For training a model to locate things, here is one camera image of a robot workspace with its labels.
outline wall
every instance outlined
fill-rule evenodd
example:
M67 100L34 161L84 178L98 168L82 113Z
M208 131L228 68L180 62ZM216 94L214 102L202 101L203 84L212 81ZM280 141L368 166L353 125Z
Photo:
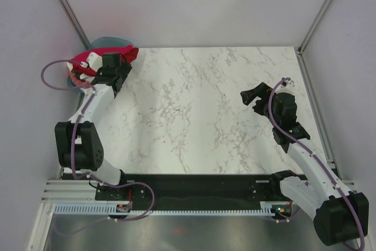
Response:
M47 178L56 177L53 128L76 94L48 89L48 62L83 50L58 0L0 0L0 246L26 249ZM63 66L47 78L65 85Z
M68 0L90 41L139 47L298 46L324 0Z
M304 53L335 158L370 201L376 229L375 0L334 0Z

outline marble table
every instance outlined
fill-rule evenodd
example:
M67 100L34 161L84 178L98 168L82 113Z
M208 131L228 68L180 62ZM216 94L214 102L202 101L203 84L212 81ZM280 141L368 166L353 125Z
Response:
M323 155L292 47L147 48L132 65L97 127L105 158L126 173L301 173L240 97L287 76L298 121Z

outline white marble tabletop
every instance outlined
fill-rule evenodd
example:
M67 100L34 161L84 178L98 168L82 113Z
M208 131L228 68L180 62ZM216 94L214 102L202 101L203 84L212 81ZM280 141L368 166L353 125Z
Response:
M98 126L105 158L126 173L301 173L240 97L287 76L298 121L323 154L292 47L147 48L132 66Z

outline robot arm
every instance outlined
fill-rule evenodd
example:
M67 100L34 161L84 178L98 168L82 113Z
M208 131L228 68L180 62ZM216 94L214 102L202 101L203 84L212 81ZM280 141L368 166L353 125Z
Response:
M122 171L103 158L104 150L96 126L108 105L121 90L132 67L122 60L119 53L105 53L102 64L92 81L93 87L86 90L81 107L67 122L56 124L55 138L59 163L63 168L72 168L71 158L74 154L76 170L89 172L97 179L118 185ZM72 138L78 119L77 131Z
M297 105L292 94L292 85L285 83L284 86L272 98L271 109L275 123L303 145L314 148L309 134L296 121ZM249 105L255 98L260 98L253 109L271 121L268 111L271 91L271 87L261 83L254 89L243 91L241 97L245 105ZM313 220L321 241L325 245L333 245L360 236L354 217L338 191L340 188L353 206L364 235L367 235L369 203L364 194L352 192L328 167L326 160L317 153L308 153L305 148L286 137L276 127L273 128L273 135L277 144L298 164L308 179L303 181L290 170L274 173L271 176L274 193L295 202Z

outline gray wall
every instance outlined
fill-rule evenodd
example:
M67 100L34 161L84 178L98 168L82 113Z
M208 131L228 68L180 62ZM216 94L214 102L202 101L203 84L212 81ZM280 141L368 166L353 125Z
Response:
M0 246L22 251L46 180L58 171L53 127L76 101L45 87L40 71L83 46L57 0L0 0L0 33ZM65 68L48 79L65 85Z
M334 0L304 53L345 178L370 200L376 229L376 5Z
M68 0L90 41L138 47L297 46L324 0Z

